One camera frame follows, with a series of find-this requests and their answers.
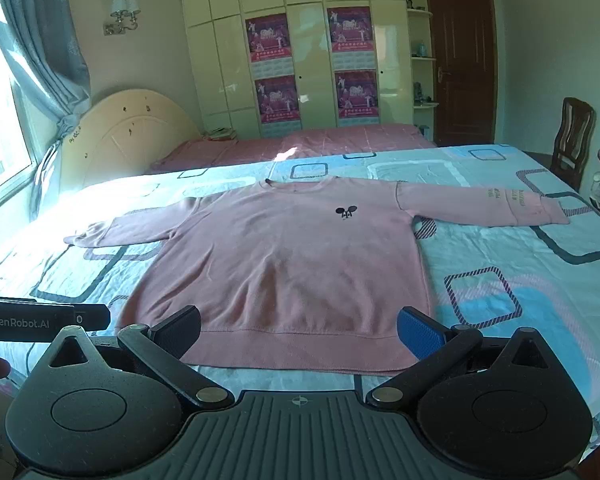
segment lamp shade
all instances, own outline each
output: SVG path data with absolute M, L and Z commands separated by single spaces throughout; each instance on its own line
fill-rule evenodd
M 123 12 L 126 10 L 126 0 L 113 0 L 111 4 L 111 15 L 116 12 Z
M 140 12 L 140 4 L 138 0 L 126 0 L 126 10 L 129 12 Z

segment mattress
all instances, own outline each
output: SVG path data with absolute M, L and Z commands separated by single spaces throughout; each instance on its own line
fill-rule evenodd
M 329 155 L 435 148 L 412 124 L 370 124 L 303 130 L 282 138 L 190 140 L 152 164 L 150 173 Z
M 450 186 L 526 189 L 555 197 L 569 225 L 482 228 L 420 219 L 414 226 L 436 319 L 469 323 L 485 336 L 537 328 L 595 414 L 589 450 L 600 444 L 600 214 L 519 150 L 507 145 L 371 152 L 147 175 L 98 184 L 67 199 L 0 249 L 0 296 L 105 303 L 115 320 L 160 243 L 88 250 L 62 236 L 130 210 L 188 196 L 327 175 Z M 111 334 L 114 321 L 108 330 Z M 0 343 L 0 356 L 26 376 L 45 344 Z M 197 368 L 242 389 L 356 389 L 383 377 L 306 371 Z

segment brown wooden door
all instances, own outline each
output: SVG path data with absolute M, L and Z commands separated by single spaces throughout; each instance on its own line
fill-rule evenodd
M 495 51 L 491 0 L 429 0 L 433 12 L 436 144 L 493 142 Z

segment curtain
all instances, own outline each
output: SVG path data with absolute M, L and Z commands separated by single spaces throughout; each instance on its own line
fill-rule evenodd
M 68 0 L 0 0 L 0 49 L 27 98 L 58 125 L 36 171 L 31 219 L 58 198 L 60 147 L 91 106 Z

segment pink bedspread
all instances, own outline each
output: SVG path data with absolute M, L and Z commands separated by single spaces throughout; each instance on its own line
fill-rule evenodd
M 275 139 L 190 140 L 164 159 L 152 164 L 149 173 L 196 170 L 217 166 L 251 164 L 268 160 L 392 152 L 435 148 L 412 124 L 373 124 L 303 130 Z

